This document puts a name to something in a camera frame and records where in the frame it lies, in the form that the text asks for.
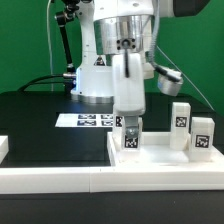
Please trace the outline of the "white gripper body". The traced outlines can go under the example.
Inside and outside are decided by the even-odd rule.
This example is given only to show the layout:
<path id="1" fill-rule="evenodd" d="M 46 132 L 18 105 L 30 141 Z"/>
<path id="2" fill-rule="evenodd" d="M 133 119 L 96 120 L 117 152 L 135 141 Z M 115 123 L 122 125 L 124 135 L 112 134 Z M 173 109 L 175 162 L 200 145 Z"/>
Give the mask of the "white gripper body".
<path id="1" fill-rule="evenodd" d="M 114 110 L 119 116 L 140 116 L 145 112 L 143 68 L 139 53 L 112 58 Z"/>

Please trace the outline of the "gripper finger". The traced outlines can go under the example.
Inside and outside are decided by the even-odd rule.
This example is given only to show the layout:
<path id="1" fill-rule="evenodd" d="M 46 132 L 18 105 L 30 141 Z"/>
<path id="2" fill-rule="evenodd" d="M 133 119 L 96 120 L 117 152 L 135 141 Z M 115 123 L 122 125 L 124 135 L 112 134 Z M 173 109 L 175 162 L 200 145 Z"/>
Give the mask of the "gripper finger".
<path id="1" fill-rule="evenodd" d="M 137 116 L 125 116 L 125 133 L 128 138 L 137 138 L 139 133 L 138 117 Z"/>

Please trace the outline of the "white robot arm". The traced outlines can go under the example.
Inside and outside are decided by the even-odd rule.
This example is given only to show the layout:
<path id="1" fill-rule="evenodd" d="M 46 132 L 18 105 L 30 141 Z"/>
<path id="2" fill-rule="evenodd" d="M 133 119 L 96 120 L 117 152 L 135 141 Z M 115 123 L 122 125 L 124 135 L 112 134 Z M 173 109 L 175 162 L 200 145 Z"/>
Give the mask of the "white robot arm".
<path id="1" fill-rule="evenodd" d="M 162 17 L 200 13 L 210 0 L 75 0 L 91 5 L 96 54 L 111 58 L 114 110 L 124 118 L 125 135 L 139 135 L 139 116 L 145 113 L 144 74 L 159 73 L 159 88 L 175 96 L 183 83 L 180 72 L 155 62 Z"/>

